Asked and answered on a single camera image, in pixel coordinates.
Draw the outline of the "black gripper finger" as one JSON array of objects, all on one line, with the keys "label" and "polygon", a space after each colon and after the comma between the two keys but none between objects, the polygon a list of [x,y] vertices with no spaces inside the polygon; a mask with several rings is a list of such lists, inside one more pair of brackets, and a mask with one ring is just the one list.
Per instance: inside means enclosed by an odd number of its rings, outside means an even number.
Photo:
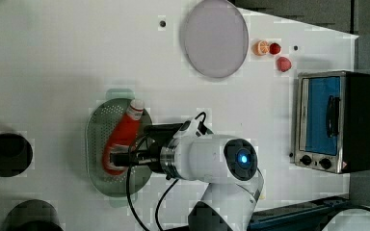
[{"label": "black gripper finger", "polygon": [[134,154],[112,153],[110,156],[110,164],[112,167],[159,167],[160,160],[157,157],[151,156],[149,153],[143,151]]}]

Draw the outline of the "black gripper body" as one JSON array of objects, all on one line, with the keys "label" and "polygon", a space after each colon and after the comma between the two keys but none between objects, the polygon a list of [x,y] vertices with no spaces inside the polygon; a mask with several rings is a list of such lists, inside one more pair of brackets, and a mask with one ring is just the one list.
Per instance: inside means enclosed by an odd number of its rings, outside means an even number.
[{"label": "black gripper body", "polygon": [[183,123],[148,125],[144,132],[148,135],[145,157],[155,159],[155,162],[148,164],[148,167],[156,173],[164,172],[160,164],[161,150],[172,139],[184,136],[200,137],[212,133],[203,120],[196,120],[195,118],[188,119]]}]

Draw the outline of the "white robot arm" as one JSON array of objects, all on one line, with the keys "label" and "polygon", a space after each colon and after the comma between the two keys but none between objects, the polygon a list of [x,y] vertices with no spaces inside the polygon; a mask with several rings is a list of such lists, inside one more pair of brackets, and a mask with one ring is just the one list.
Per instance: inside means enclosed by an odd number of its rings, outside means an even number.
[{"label": "white robot arm", "polygon": [[190,231],[247,231],[263,189],[257,155],[249,141],[213,133],[202,121],[147,125],[149,144],[115,147],[114,167],[147,166],[170,179],[208,185],[188,215]]}]

